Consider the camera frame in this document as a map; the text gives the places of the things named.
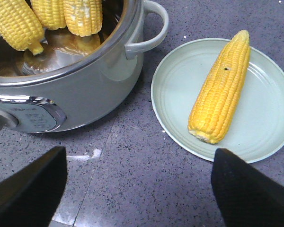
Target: plate rim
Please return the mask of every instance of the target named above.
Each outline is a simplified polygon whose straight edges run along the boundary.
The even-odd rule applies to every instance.
[[[202,38],[202,39],[196,39],[196,40],[192,40],[192,41],[189,41],[189,42],[186,42],[184,44],[181,44],[179,45],[178,47],[176,47],[175,49],[171,50],[161,61],[160,63],[158,64],[158,66],[156,67],[156,70],[153,74],[153,77],[152,77],[152,81],[151,81],[151,103],[152,103],[152,108],[155,112],[155,115],[161,125],[161,127],[164,129],[164,131],[173,139],[174,142],[176,142],[180,147],[182,147],[183,149],[185,149],[187,152],[189,153],[192,153],[194,154],[195,156],[197,157],[200,157],[204,160],[207,160],[207,161],[210,161],[210,162],[213,162],[213,158],[210,158],[210,157],[207,157],[205,155],[202,155],[194,150],[192,150],[191,148],[188,148],[186,145],[184,145],[183,143],[180,143],[180,141],[178,141],[177,138],[175,138],[175,136],[169,131],[169,129],[164,125],[164,123],[162,122],[162,119],[161,117],[159,116],[159,113],[157,111],[157,108],[156,108],[156,105],[155,105],[155,102],[154,102],[154,80],[155,80],[155,77],[158,73],[158,71],[160,70],[162,64],[166,61],[167,58],[170,57],[170,55],[172,55],[174,52],[176,52],[177,50],[187,46],[187,45],[190,45],[190,44],[193,44],[193,43],[197,43],[197,42],[203,42],[203,41],[225,41],[225,42],[229,42],[230,39],[225,39],[225,38]],[[282,78],[284,79],[284,71],[281,69],[281,67],[275,62],[273,61],[270,57],[268,57],[266,54],[264,54],[263,52],[261,52],[260,50],[250,46],[251,48],[251,51],[254,51],[254,52],[257,52],[258,54],[260,54],[261,56],[263,56],[264,58],[266,58],[268,61],[270,61],[277,69],[278,71],[280,71],[281,75],[282,75]],[[264,155],[264,156],[261,156],[259,158],[254,158],[252,160],[247,160],[245,162],[247,163],[255,163],[255,162],[258,162],[258,161],[261,161],[261,160],[264,160],[270,156],[272,156],[274,153],[276,153],[277,151],[279,151],[282,147],[284,146],[284,139],[282,141],[282,143],[280,143],[275,149],[273,149],[271,152],[269,152],[268,154]]]

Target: pot rim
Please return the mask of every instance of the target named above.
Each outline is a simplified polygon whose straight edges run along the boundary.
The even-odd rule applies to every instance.
[[[118,41],[124,36],[133,21],[137,10],[141,8],[140,0],[124,0],[123,10],[117,26],[114,28],[110,36],[98,47],[91,55],[80,59],[71,65],[63,68],[27,76],[0,76],[0,87],[20,87],[47,82],[70,75],[101,58],[108,50],[112,49]]]

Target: black object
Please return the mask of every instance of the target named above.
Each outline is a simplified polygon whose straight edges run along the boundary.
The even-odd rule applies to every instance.
[[[284,227],[284,187],[229,150],[216,150],[211,181],[227,227]]]
[[[47,227],[67,180],[64,147],[54,147],[0,183],[0,227]]]

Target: control panel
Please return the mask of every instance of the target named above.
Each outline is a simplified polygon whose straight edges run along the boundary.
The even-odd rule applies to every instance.
[[[46,132],[57,129],[65,120],[65,113],[50,99],[0,95],[0,130]]]

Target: chrome trim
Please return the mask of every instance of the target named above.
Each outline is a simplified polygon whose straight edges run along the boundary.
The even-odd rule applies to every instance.
[[[10,95],[0,95],[0,103],[1,104],[27,104],[27,105],[37,105],[45,109],[52,118],[56,121],[56,125],[45,131],[25,131],[29,133],[41,133],[41,132],[50,132],[59,128],[66,121],[66,114],[63,110],[52,100],[43,97],[36,96],[10,96]]]

